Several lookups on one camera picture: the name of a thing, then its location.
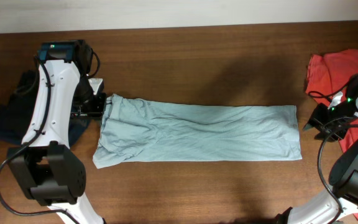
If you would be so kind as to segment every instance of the light blue cloth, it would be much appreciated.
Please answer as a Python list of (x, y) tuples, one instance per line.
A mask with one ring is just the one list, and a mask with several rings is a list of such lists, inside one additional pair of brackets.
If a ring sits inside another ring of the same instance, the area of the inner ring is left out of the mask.
[(97, 168), (133, 161), (301, 159), (295, 106), (198, 106), (107, 99)]

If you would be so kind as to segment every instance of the red cloth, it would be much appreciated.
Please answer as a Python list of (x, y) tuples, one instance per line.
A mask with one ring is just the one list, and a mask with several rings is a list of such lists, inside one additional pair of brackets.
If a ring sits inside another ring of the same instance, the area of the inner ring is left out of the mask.
[[(313, 55), (309, 62), (306, 92), (319, 91), (328, 95), (345, 85), (350, 77), (358, 73), (358, 50), (350, 49), (339, 53)], [(315, 100), (329, 105), (325, 99)], [(350, 128), (345, 138), (339, 142), (342, 151), (346, 151), (358, 139), (358, 128)]]

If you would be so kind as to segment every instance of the white wall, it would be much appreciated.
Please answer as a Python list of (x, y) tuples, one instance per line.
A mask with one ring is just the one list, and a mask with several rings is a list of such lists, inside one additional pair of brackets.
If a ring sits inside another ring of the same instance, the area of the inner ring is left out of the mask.
[(0, 33), (358, 20), (358, 0), (0, 0)]

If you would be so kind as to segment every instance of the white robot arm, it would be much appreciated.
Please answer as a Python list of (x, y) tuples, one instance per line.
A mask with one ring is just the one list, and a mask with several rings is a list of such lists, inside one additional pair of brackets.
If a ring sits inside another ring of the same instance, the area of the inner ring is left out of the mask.
[[(349, 82), (346, 96), (347, 100), (336, 105), (333, 110), (322, 109), (324, 106), (319, 105), (313, 112), (310, 123), (327, 136), (332, 130), (328, 130), (325, 124), (337, 121), (341, 116), (354, 114), (358, 110), (358, 76)], [(281, 215), (282, 222), (277, 223), (326, 224), (358, 213), (358, 140), (335, 163), (329, 183), (331, 192), (339, 199), (341, 207), (329, 192), (324, 190), (308, 203), (289, 209)]]
[(64, 211), (57, 214), (70, 224), (105, 223), (85, 195), (85, 167), (69, 150), (68, 143), (70, 119), (100, 119), (103, 115), (103, 80), (87, 75), (93, 55), (84, 40), (42, 45), (37, 57), (39, 90), (29, 129), (22, 140), (25, 148), (11, 148), (7, 155), (7, 164), (24, 195), (48, 206), (51, 213)]

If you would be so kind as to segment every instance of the brown wooden surface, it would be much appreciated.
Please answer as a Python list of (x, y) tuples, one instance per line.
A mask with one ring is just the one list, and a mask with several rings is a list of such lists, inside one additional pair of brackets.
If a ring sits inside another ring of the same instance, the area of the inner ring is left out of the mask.
[[(127, 98), (198, 105), (297, 105), (302, 128), (316, 103), (304, 93), (311, 54), (358, 49), (358, 22), (264, 24), (146, 30), (0, 35), (0, 103), (32, 56), (49, 40), (86, 39), (99, 54), (105, 90)], [(268, 218), (323, 189), (315, 130), (301, 133), (303, 159), (291, 162), (131, 162), (97, 170), (92, 122), (72, 151), (87, 171), (86, 193), (108, 223), (217, 223)], [(0, 141), (0, 162), (11, 146)], [(327, 145), (324, 173), (341, 154)], [(24, 199), (11, 172), (1, 190), (20, 211)], [(0, 223), (61, 223), (56, 215), (18, 217), (0, 205)]]

